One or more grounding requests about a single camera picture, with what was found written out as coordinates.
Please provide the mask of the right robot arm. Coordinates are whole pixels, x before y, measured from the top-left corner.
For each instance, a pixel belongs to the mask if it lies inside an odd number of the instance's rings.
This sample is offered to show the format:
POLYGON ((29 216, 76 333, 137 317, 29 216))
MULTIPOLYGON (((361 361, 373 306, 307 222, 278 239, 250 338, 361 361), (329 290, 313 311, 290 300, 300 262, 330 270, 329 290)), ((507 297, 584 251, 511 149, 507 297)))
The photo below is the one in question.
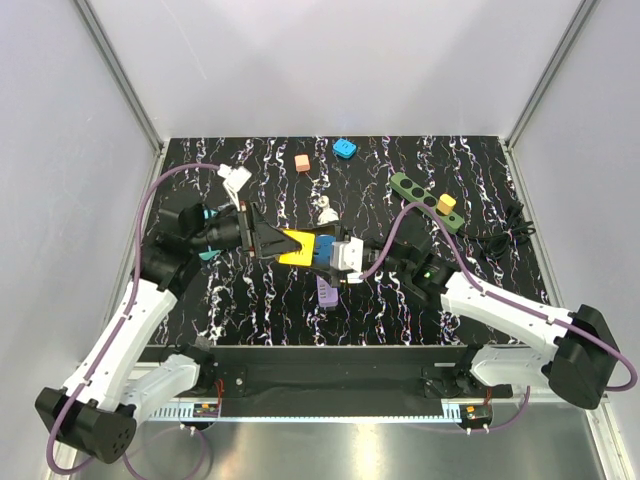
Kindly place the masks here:
POLYGON ((392 228, 384 242, 353 237, 337 223, 313 232, 311 267, 328 274, 333 284, 358 283, 366 272, 390 272, 419 305, 470 318, 519 340, 516 347, 471 347, 447 379, 463 395, 476 396, 498 385, 541 386, 573 406, 593 410, 610 391, 622 356, 599 310, 553 307, 491 285, 439 257, 409 219, 392 228))

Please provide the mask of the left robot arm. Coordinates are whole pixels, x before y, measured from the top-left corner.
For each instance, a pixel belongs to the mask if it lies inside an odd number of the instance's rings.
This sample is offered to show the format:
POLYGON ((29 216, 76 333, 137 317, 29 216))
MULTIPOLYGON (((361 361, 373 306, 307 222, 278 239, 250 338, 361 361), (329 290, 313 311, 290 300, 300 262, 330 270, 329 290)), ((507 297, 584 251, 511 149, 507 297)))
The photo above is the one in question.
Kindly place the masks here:
POLYGON ((253 259, 302 250, 291 231, 271 226, 253 203, 211 210, 197 203, 179 213, 136 253, 127 299, 119 307, 77 370, 54 389, 45 387, 35 408, 49 432, 46 458, 59 474, 53 447, 62 443, 110 464, 130 445, 138 425, 170 399, 208 394, 217 381, 212 352, 176 348, 133 385, 129 376, 151 334, 183 297, 200 272, 202 259, 241 248, 253 259))

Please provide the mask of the teal triangular power socket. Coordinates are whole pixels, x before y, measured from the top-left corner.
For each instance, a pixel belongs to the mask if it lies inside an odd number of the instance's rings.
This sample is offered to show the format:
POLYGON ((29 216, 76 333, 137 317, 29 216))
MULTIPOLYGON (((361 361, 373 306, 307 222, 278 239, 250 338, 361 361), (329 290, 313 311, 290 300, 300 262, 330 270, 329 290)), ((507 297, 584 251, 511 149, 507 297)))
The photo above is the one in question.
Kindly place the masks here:
POLYGON ((221 253, 220 250, 208 250, 199 254, 202 261, 211 261, 215 259, 221 253))

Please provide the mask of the light blue small adapter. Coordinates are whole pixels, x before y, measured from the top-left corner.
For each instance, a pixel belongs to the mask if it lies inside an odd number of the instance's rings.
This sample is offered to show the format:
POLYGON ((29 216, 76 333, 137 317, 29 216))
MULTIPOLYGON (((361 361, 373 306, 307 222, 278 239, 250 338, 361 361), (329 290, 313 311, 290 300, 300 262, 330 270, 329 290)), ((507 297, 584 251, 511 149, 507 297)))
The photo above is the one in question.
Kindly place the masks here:
POLYGON ((332 151, 341 159, 350 159, 357 152, 357 146, 345 138, 339 138, 334 142, 332 151))

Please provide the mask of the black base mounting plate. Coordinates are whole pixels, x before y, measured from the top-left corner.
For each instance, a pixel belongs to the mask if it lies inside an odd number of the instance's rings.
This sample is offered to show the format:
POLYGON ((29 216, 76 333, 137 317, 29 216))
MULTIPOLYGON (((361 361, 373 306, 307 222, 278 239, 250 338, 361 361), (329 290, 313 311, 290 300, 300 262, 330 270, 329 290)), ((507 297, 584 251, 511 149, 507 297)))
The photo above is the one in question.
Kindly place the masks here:
POLYGON ((266 393, 384 393, 425 396, 431 369, 454 368, 468 346, 217 346, 225 399, 266 393))

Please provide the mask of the blue cube plug adapter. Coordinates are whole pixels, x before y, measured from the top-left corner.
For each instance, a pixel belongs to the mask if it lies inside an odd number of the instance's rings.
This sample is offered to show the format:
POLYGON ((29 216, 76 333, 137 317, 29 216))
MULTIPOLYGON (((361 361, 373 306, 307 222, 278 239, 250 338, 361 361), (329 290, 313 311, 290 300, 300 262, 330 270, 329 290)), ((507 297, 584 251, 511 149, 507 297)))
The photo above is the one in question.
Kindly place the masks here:
POLYGON ((315 238, 313 265, 319 268, 328 268, 331 263, 332 245, 335 237, 331 235, 318 235, 315 238))

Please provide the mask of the green power strip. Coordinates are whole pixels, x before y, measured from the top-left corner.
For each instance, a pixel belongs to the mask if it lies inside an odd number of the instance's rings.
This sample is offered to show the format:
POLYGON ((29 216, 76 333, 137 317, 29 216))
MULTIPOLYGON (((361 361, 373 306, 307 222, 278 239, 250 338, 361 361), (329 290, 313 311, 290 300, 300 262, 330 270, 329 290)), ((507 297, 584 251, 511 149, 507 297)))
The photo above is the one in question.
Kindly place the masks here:
POLYGON ((410 179, 405 173, 393 174, 389 184, 390 188, 407 202, 422 202, 427 205, 441 219, 450 234, 456 234, 462 228, 464 220, 454 210, 450 215, 441 215, 438 212, 437 202, 441 195, 436 197, 429 193, 425 187, 410 179))

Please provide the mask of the salmon pink small adapter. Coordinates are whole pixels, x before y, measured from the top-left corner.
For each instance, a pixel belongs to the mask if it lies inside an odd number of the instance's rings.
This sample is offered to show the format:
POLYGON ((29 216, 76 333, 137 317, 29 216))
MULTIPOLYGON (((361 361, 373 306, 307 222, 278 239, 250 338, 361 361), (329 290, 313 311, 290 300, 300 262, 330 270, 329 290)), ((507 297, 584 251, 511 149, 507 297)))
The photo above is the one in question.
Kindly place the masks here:
POLYGON ((298 173, 308 172, 311 169, 310 157, 307 154, 295 155, 294 165, 298 173))

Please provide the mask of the purple white power strip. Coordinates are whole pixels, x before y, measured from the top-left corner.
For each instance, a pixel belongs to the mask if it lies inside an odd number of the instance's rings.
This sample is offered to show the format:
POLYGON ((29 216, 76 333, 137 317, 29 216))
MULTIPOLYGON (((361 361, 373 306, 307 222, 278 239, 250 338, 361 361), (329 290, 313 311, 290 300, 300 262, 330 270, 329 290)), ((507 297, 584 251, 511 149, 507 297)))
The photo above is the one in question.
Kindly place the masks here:
POLYGON ((323 309, 335 308, 339 303, 338 289, 332 287, 320 276, 316 277, 316 293, 318 305, 323 309))

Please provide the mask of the yellow cube socket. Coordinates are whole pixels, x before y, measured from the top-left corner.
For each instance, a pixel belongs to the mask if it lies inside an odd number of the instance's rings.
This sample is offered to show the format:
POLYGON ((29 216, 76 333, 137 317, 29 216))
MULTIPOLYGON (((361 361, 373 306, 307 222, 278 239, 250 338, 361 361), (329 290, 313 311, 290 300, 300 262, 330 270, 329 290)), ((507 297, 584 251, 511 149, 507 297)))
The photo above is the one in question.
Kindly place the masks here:
POLYGON ((278 262, 284 265, 310 267, 313 262, 316 235, 301 230, 284 229, 283 233, 293 239, 294 249, 278 256, 278 262))

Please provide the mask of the orange small adapter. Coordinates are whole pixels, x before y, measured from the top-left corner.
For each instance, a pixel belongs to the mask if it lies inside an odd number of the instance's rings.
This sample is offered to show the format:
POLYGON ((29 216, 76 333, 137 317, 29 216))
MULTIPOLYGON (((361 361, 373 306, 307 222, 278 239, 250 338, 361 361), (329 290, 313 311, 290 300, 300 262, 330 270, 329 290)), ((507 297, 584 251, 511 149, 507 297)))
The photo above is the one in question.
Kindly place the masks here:
POLYGON ((437 202, 437 210, 441 215, 450 215, 456 206, 456 200, 447 193, 442 194, 437 202))

